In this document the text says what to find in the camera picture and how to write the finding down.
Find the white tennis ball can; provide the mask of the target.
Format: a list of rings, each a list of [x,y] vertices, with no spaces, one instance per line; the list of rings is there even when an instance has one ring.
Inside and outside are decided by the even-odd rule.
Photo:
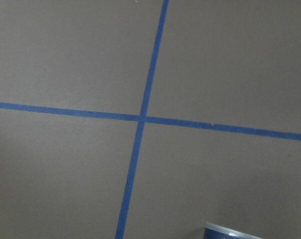
[[[206,223],[203,239],[261,239],[213,223]]]

